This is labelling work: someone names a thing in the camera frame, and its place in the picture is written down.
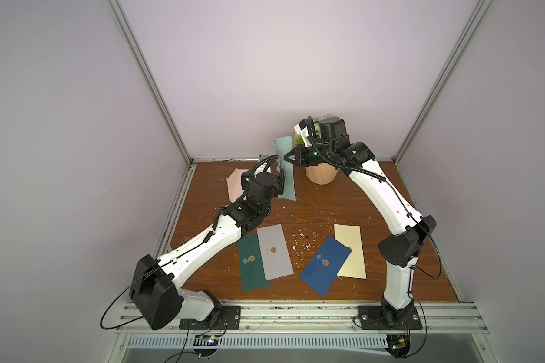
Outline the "mint green envelope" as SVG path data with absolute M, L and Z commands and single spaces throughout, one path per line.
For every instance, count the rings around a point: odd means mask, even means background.
M 280 198 L 284 198 L 290 201 L 295 201 L 295 179 L 293 165 L 284 159 L 284 156 L 289 154 L 293 149 L 293 139 L 291 136 L 285 136 L 274 140 L 276 154 L 279 158 L 277 160 L 279 164 L 279 170 L 284 175 L 284 187 L 283 193 L 279 195 Z

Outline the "pink envelope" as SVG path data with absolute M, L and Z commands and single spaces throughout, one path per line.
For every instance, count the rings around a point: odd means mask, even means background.
M 234 203 L 244 190 L 242 188 L 242 174 L 248 172 L 247 169 L 235 169 L 229 177 L 226 178 L 227 190 L 230 203 Z

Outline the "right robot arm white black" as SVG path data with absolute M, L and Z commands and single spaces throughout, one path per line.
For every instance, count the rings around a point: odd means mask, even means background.
M 346 145 L 331 140 L 325 144 L 298 144 L 284 157 L 294 166 L 326 163 L 357 184 L 385 220 L 391 235 L 378 244 L 386 261 L 386 287 L 377 323 L 387 329 L 409 328 L 414 319 L 413 281 L 416 264 L 436 227 L 432 216 L 423 216 L 390 182 L 370 149 L 362 142 Z

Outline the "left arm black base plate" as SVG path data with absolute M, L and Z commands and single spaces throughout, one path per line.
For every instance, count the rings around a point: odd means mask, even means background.
M 180 330 L 213 331 L 238 330 L 242 308 L 240 306 L 217 306 L 204 320 L 182 319 Z

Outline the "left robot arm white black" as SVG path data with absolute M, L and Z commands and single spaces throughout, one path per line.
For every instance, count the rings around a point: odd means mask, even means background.
M 217 209 L 212 225 L 182 246 L 158 258 L 146 255 L 136 264 L 129 296 L 153 331 L 174 319 L 212 328 L 222 310 L 209 291 L 184 289 L 186 281 L 212 257 L 256 229 L 271 213 L 274 198 L 284 191 L 284 175 L 273 173 L 274 154 L 242 174 L 242 194 Z

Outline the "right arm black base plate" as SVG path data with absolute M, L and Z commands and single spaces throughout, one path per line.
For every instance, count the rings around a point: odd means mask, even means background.
M 421 331 L 423 329 L 419 312 L 412 304 L 403 309 L 384 306 L 359 306 L 357 319 L 363 330 L 379 331 Z

